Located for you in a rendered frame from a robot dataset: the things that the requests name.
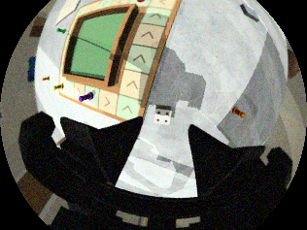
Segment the white die with black pips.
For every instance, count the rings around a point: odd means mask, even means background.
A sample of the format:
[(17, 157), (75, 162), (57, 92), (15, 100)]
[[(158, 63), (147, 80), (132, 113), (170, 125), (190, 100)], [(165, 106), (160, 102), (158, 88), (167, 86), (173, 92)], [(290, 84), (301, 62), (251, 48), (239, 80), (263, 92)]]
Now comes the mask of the white die with black pips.
[(170, 125), (170, 117), (172, 117), (172, 106), (161, 106), (161, 104), (156, 104), (156, 110), (154, 110), (154, 123)]

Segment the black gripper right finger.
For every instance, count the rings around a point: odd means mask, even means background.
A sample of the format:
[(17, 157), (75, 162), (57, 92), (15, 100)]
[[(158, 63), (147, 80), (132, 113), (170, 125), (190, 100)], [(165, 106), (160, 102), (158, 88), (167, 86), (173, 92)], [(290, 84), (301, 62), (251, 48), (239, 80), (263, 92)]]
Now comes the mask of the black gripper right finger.
[(259, 158), (264, 146), (232, 148), (217, 138), (198, 129), (193, 123), (188, 128), (188, 142), (191, 148), (193, 171), (196, 175), (197, 197), (209, 196), (212, 189), (225, 181), (240, 163)]

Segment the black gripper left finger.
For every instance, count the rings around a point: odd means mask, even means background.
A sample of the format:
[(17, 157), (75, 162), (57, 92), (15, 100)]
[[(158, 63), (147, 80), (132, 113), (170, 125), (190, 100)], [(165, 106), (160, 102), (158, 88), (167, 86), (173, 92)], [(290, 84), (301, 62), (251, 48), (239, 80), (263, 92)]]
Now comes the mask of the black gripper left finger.
[(97, 127), (79, 123), (75, 119), (61, 117), (60, 127), (64, 137), (76, 145), (91, 150), (107, 184), (115, 186), (123, 166), (137, 142), (143, 118), (138, 115), (115, 125)]

